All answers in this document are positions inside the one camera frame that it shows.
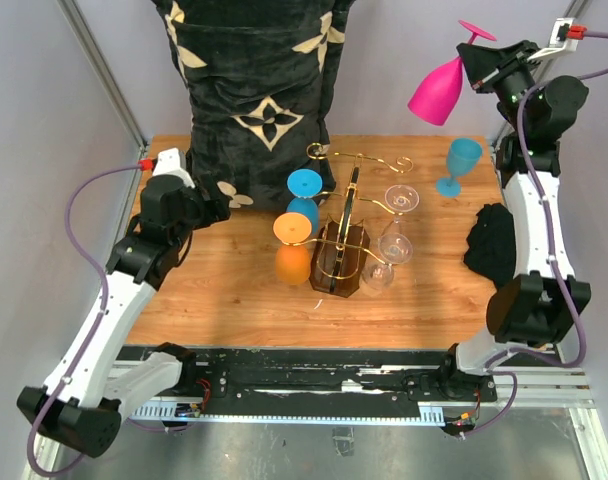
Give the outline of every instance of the gray wall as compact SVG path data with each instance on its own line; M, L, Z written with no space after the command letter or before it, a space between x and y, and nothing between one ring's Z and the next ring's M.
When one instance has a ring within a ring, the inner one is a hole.
M29 424L17 395L59 361L97 288L66 239L66 199L136 150L57 2L0 2L0 480L25 465ZM75 208L75 230L102 259L121 213L121 175Z
M175 72L163 21L148 0L77 0L144 135L188 134L188 94ZM499 45L545 43L569 0L357 0L352 8L329 127L338 134L477 134L492 137L495 99L465 89L444 128L406 104L424 76L468 39L465 19Z
M594 1L582 23L608 32L608 0ZM553 75L608 66L608 41L587 39L562 59ZM585 369L608 436L608 75L589 80L590 94L577 123L562 138L560 215L567 252L578 279L589 281L591 303L582 319L588 335ZM577 352L568 335L567 358Z

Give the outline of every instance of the wooden base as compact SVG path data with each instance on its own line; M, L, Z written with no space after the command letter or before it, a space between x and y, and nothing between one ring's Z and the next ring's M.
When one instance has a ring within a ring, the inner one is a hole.
M195 232L188 258L168 275L139 316L128 343L409 350L448 348L467 340L484 327L495 288L462 263L466 236L477 221L475 214L485 203L501 202L502 196L488 153L458 179L459 197L444 198L436 191L435 182L448 175L446 155L453 140L332 138L331 155L362 152L393 161L406 155L415 163L410 173L397 175L365 162L360 173L360 196L381 201L388 187L405 184L421 198L406 219L413 258L395 268L393 285L376 298L364 288L347 300L317 292L308 283L283 284L275 275L280 246L272 228L276 215L233 209L230 220ZM484 138L476 140L485 145ZM188 136L156 137L149 156L172 147L186 150L189 141ZM353 159L331 158L340 192ZM148 178L144 172L142 186ZM320 208L321 218L338 215L343 204L342 197L332 195ZM379 235L391 222L390 214L369 202L357 202L353 218L363 220L371 235Z
M338 229L339 224L331 221L320 230L317 238L335 239ZM371 239L364 227L351 225L348 230L346 243L348 245L368 248ZM360 288L360 274L362 273L368 254L357 248L345 247L342 266L337 276L348 278L340 279L332 278L328 275L333 273L337 254L338 251L335 245L317 243L313 252L313 260L311 261L311 276L309 280L313 290L348 298Z

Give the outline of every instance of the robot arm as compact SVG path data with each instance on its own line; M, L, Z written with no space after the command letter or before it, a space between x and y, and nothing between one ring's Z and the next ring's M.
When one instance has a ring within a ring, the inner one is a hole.
M544 58L574 51L576 38L581 38L583 30L584 27L573 25L573 19L558 19L551 42L544 49L522 41L501 49L460 44L457 50L472 88L477 93L496 94L499 112L517 130L519 103L535 85L531 71ZM558 211L559 139L574 124L587 95L588 88L579 79L561 76L544 84L525 104L526 142L550 205L552 228L523 158L517 133L502 140L496 151L495 168L506 206L513 215L514 278L491 297L486 327L472 339L453 345L436 371L414 379L411 398L419 400L437 390L443 398L470 399L471 392L481 390L491 380L490 371L496 363L507 360L517 350L557 344L564 338L573 326L573 319L550 265L550 234L555 238L558 268L577 311L582 312L588 304L590 285L575 279Z
M42 405L64 381L40 425L40 434L91 457L104 453L119 425L151 397L166 389L195 385L195 353L163 344L121 377L108 381L126 336L166 275L180 264L192 232L229 218L228 201L214 185L196 186L178 149L161 152L152 178L141 193L141 212L107 263L110 298L102 321L71 376L66 371L91 330L102 292L66 355L42 388L25 387L17 405L32 423Z

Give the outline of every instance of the gold metal rack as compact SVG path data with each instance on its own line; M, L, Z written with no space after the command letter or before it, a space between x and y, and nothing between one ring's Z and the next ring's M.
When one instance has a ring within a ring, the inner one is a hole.
M306 154L308 155L309 158L311 158L313 160L327 160L328 156L325 153L321 153L322 150L323 150L323 146L320 143L312 143L307 147ZM357 249L359 251L357 265L359 265L359 255L361 255L361 252L364 252L364 253L370 255L371 257L373 257L375 260L377 260L378 262L380 262L383 265L389 264L389 262L386 262L385 260L381 259L375 253L373 253L371 250L369 250L368 248L363 246L364 231L362 231L362 235L361 235L361 239L360 239L361 241L360 241L359 245L353 245L353 244L347 243L347 236L348 236L350 227L351 226L361 226L361 224L363 224L363 222L359 222L357 224L351 224L351 217L352 217L352 213L353 213L353 206L354 206L355 200L360 200L363 202L370 202L375 205L378 205L379 207L386 210L388 213L390 213L392 215L403 215L403 213L392 210L391 208L389 208L387 205L384 205L379 200L373 200L371 198L358 196L359 173L360 173L360 168L362 168L364 160L377 162L381 165L388 167L393 172L399 173L399 174L410 172L413 169L413 161L408 157L398 157L395 161L395 164L397 165L397 167L396 167L396 166L389 164L386 160L384 160L382 158L371 157L368 155L363 155L361 153L336 152L336 153L334 153L334 156L344 156L344 157L353 157L354 158L353 168L351 170L350 182L349 182L348 186L346 187L346 189L344 190L343 194L337 193L337 192L322 191L322 192L318 193L317 195L315 195L315 197L324 196L324 195L328 195L328 196L333 195L333 196L345 198L344 209L342 211L342 217L339 222L336 222L339 224L339 228L338 228L338 232L335 237L335 240L329 240L328 235L327 235L329 223L332 221L335 221L329 215L329 216L327 216L326 223L323 227L322 238L311 238L311 239L305 240L303 242L287 243L286 245L298 246L298 245L306 245L309 243L321 243L321 244L323 244L322 251L324 250L324 248L327 248L327 246L329 246L329 245L335 246L337 253L336 253L335 264L333 267L333 272L329 273L326 270L324 270L324 268L322 268L322 266L320 265L320 262L319 262L319 257L315 263L316 263L316 266L320 269L320 271L324 275L326 275L332 279L335 279L335 280L346 280L346 279L351 278L354 275L356 275L359 270L359 268L356 268L355 271L353 271L349 275L340 275L340 272L341 272L342 266L343 266L343 262L344 262L344 258L345 258L345 251L347 248Z

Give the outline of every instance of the black cloth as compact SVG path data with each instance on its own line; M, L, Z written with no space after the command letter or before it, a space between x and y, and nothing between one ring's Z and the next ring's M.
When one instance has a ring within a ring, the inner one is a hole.
M466 237L464 263L489 278L499 289L515 273L515 227L513 215L501 203L486 204L477 212L477 223Z
M283 212L286 180L310 168L334 190L328 161L333 99L354 0L153 0L188 89L191 174L209 176L233 208Z

